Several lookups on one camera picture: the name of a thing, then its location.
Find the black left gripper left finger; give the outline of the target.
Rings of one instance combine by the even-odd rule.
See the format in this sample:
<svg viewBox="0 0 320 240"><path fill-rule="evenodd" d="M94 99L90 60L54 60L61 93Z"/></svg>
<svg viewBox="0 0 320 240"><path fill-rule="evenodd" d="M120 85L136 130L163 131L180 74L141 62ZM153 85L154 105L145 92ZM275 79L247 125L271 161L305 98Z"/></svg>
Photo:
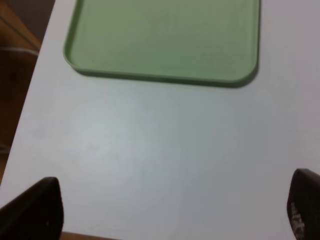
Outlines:
<svg viewBox="0 0 320 240"><path fill-rule="evenodd" d="M45 177L0 208L2 240L58 240L64 225L59 180Z"/></svg>

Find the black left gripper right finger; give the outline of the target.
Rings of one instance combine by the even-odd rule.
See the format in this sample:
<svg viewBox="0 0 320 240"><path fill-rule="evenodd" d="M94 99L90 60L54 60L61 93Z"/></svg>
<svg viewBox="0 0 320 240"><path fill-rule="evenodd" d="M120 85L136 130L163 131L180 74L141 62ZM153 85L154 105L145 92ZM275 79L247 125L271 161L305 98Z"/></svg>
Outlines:
<svg viewBox="0 0 320 240"><path fill-rule="evenodd" d="M294 171L287 199L287 216L297 240L320 238L320 176L307 168Z"/></svg>

